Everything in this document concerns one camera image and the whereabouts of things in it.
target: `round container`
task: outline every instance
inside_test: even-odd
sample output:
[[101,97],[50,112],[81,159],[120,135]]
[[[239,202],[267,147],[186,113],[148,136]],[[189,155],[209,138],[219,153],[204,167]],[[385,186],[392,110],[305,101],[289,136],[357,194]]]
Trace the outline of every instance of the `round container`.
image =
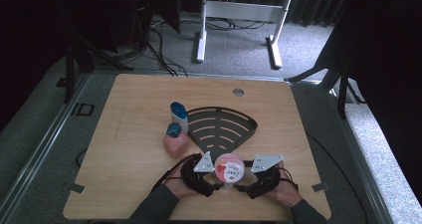
[[245,163],[232,153],[224,153],[217,157],[214,166],[218,179],[229,185],[240,181],[245,173]]

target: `person's right hand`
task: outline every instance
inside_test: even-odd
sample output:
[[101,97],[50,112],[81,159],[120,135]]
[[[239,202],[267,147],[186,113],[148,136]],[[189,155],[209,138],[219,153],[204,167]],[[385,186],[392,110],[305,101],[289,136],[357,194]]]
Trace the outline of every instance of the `person's right hand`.
[[[282,161],[279,162],[277,166],[279,169],[285,167]],[[289,179],[286,172],[282,169],[280,169],[280,175],[282,178]],[[267,192],[265,196],[268,196],[287,207],[294,207],[303,199],[292,183],[283,180],[280,181],[279,185],[274,190]]]

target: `hand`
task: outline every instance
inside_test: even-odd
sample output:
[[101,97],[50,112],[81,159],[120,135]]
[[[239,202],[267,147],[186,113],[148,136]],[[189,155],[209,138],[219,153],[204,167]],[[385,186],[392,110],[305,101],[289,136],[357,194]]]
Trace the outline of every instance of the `hand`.
[[182,165],[183,164],[180,164],[174,169],[170,175],[168,175],[167,179],[162,182],[162,184],[164,184],[179,200],[185,196],[197,194],[196,191],[187,187],[180,178],[180,169],[182,168]]
[[[279,168],[285,167],[282,161],[279,162],[277,166]],[[282,169],[280,169],[280,175],[282,178],[289,179],[286,172]],[[268,196],[287,207],[294,207],[303,199],[295,186],[287,181],[280,181],[279,185],[274,190],[266,193],[265,196]]]

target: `white metal stand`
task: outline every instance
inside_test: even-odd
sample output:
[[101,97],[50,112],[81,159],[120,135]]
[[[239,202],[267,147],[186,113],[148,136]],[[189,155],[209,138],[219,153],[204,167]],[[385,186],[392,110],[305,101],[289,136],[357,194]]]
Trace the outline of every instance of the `white metal stand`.
[[207,31],[205,29],[207,17],[218,17],[239,20],[251,20],[260,22],[277,23],[273,36],[267,38],[274,65],[278,68],[282,66],[282,59],[279,51],[279,37],[283,24],[289,10],[291,0],[284,1],[283,6],[268,6],[257,4],[244,4],[232,2],[219,2],[202,0],[201,9],[201,33],[199,37],[197,61],[205,61],[205,44],[207,41]]

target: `white bottle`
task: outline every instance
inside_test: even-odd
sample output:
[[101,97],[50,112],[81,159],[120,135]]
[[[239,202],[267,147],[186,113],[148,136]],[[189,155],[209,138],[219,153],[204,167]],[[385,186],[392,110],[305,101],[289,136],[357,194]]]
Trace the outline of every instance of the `white bottle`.
[[189,123],[187,120],[187,112],[185,107],[178,102],[173,102],[170,105],[171,108],[171,120],[173,122],[179,123],[180,127],[182,128],[182,132],[187,134],[189,131]]

